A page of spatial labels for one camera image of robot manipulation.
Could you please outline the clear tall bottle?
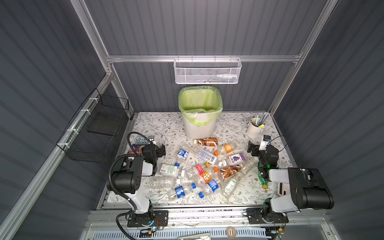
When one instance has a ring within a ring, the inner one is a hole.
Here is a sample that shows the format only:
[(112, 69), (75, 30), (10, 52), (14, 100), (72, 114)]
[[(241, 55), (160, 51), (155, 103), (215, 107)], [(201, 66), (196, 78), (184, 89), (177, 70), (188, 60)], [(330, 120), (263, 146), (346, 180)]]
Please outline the clear tall bottle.
[(239, 171), (239, 173), (242, 174), (243, 177), (246, 177), (247, 174), (255, 167), (257, 166), (257, 163), (259, 162), (258, 157), (252, 157), (250, 158), (242, 167), (242, 169)]

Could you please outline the green plastic bottle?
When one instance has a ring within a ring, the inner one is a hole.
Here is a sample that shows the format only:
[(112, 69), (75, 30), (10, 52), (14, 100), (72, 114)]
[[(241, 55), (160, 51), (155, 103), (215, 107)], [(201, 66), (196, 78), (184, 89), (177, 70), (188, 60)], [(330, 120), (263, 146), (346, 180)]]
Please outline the green plastic bottle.
[(260, 183), (261, 183), (261, 185), (262, 185), (262, 188), (265, 189), (265, 190), (267, 190), (267, 189), (269, 188), (269, 186), (268, 186), (268, 181), (266, 181), (266, 180), (263, 178), (262, 175), (258, 175), (258, 178), (259, 178), (259, 181), (260, 181)]

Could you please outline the purple grape label bottle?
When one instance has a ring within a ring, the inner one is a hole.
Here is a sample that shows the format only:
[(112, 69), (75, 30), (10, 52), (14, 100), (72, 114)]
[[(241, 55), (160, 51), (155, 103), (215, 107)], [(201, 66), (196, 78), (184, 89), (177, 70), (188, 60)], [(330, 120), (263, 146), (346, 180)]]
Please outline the purple grape label bottle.
[(237, 153), (228, 156), (225, 160), (222, 160), (218, 163), (218, 166), (221, 167), (229, 167), (236, 166), (240, 164), (245, 164), (247, 162), (246, 155), (244, 153)]

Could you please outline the green white label bottle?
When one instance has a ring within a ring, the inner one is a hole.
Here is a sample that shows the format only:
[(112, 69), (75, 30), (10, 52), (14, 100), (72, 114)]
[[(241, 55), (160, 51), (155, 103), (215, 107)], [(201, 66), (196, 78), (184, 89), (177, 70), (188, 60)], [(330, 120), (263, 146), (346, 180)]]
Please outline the green white label bottle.
[(179, 167), (169, 164), (161, 164), (159, 167), (159, 174), (162, 176), (176, 177), (179, 174)]

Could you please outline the blue label small bottle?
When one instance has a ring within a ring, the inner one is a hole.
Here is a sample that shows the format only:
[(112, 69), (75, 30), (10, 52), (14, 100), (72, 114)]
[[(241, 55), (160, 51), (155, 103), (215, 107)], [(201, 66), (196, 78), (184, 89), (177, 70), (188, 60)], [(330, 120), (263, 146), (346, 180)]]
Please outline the blue label small bottle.
[(180, 149), (177, 154), (175, 166), (179, 167), (183, 162), (185, 162), (188, 159), (188, 156), (189, 156), (188, 151), (186, 151), (185, 149)]

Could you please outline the orange cap clear bottle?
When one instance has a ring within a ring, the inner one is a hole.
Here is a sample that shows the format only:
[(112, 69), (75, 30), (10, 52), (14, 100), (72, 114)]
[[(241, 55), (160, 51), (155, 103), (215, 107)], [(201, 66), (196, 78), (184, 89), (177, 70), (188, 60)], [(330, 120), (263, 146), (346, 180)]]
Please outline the orange cap clear bottle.
[(234, 150), (234, 146), (232, 144), (223, 144), (218, 146), (217, 150), (214, 151), (215, 156), (219, 155), (227, 155)]

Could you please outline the blue label bottle front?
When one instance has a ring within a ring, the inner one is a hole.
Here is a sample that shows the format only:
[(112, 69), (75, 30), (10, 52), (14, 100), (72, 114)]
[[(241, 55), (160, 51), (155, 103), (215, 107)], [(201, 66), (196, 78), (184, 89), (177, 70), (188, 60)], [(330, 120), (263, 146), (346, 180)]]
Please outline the blue label bottle front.
[(183, 199), (191, 195), (196, 188), (197, 186), (195, 183), (180, 185), (168, 191), (168, 197), (170, 201)]

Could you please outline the green label tall bottle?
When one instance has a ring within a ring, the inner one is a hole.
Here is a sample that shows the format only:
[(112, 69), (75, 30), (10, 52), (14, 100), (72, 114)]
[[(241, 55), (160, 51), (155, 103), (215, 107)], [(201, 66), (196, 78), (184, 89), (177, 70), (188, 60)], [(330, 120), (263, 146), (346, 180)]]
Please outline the green label tall bottle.
[(239, 185), (239, 182), (242, 177), (243, 177), (242, 173), (237, 173), (227, 183), (223, 185), (222, 194), (224, 197), (226, 197), (227, 199), (231, 197), (231, 195)]

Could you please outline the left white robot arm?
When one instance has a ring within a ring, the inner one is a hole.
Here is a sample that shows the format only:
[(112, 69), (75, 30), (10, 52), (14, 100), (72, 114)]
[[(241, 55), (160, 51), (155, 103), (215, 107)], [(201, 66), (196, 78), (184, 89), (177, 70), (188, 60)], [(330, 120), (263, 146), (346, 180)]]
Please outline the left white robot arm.
[(141, 189), (142, 177), (154, 176), (158, 159), (165, 155), (165, 145), (158, 147), (149, 144), (139, 151), (133, 149), (118, 156), (109, 170), (107, 189), (127, 200), (133, 207), (134, 214), (149, 213), (153, 207)]

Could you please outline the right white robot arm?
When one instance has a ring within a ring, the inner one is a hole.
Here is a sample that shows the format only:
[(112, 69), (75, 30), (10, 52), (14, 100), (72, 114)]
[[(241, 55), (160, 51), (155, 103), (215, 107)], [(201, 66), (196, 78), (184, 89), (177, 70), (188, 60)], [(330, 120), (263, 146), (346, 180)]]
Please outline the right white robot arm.
[(263, 145), (249, 142), (247, 152), (259, 159), (259, 179), (263, 186), (277, 183), (288, 188), (286, 193), (264, 201), (258, 217), (266, 223), (275, 223), (276, 220), (287, 223), (287, 213), (305, 209), (329, 210), (334, 207), (334, 197), (318, 169), (279, 168), (280, 151), (269, 142)]

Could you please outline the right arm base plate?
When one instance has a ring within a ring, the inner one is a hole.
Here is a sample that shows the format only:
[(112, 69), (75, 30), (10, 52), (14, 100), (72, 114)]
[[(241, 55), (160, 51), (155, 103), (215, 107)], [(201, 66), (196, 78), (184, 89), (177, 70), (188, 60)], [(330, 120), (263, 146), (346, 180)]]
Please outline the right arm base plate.
[(287, 224), (288, 216), (283, 213), (269, 212), (263, 208), (248, 208), (245, 216), (250, 224)]

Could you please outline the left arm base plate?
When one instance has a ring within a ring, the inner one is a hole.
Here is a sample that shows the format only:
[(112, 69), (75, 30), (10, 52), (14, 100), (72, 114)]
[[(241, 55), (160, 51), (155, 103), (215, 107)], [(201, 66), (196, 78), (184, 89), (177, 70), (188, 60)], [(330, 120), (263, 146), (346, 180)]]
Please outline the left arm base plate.
[(141, 227), (166, 227), (168, 225), (169, 212), (155, 210), (145, 214), (132, 214), (126, 217), (128, 228)]

